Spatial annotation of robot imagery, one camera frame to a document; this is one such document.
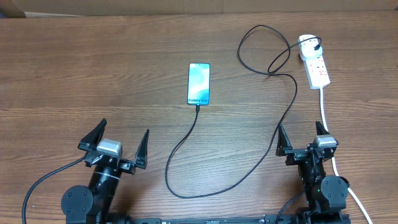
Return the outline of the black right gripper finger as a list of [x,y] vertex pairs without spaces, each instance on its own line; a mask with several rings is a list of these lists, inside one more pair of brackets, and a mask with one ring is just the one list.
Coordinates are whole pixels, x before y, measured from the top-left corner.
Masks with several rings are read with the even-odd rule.
[[316,129],[317,129],[317,136],[328,135],[329,132],[326,130],[324,125],[320,121],[315,122]]
[[280,124],[278,127],[278,141],[275,154],[276,156],[286,156],[286,152],[292,149],[293,147],[287,137],[287,133],[285,132],[283,125]]

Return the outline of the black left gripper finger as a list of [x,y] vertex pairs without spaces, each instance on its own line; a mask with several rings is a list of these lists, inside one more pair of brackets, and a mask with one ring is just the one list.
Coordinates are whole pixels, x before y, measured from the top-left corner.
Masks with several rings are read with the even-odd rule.
[[80,140],[78,148],[86,152],[95,150],[103,137],[106,124],[107,120],[103,118],[93,130]]
[[149,140],[149,129],[146,130],[142,141],[137,149],[135,158],[135,166],[140,169],[146,169],[147,167],[147,145]]

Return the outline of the Samsung Galaxy smartphone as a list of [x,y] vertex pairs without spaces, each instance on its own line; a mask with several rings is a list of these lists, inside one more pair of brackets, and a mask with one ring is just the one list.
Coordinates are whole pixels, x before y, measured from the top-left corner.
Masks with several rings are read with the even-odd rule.
[[189,105],[209,105],[210,103],[210,64],[209,63],[189,64],[187,103]]

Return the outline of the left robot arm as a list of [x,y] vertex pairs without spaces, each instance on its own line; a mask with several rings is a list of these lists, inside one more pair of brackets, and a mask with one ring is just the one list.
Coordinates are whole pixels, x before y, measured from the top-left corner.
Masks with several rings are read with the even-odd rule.
[[135,174],[136,169],[147,167],[149,130],[140,142],[133,161],[123,158],[123,145],[103,137],[106,119],[83,137],[78,148],[86,152],[87,167],[95,166],[87,186],[75,185],[63,195],[61,208],[67,223],[133,223],[123,213],[111,213],[110,207],[123,173]]

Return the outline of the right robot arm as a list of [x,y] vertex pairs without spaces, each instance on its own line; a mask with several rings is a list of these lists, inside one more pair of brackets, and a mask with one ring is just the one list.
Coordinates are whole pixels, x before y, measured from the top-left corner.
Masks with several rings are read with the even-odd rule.
[[[349,215],[342,214],[346,208],[349,182],[337,175],[327,175],[323,162],[334,157],[338,141],[316,123],[317,135],[306,148],[294,149],[283,126],[278,127],[277,156],[285,156],[287,166],[297,166],[303,190],[291,198],[276,216],[276,223],[350,223]],[[284,210],[304,195],[307,206],[296,210],[295,215],[282,216]]]

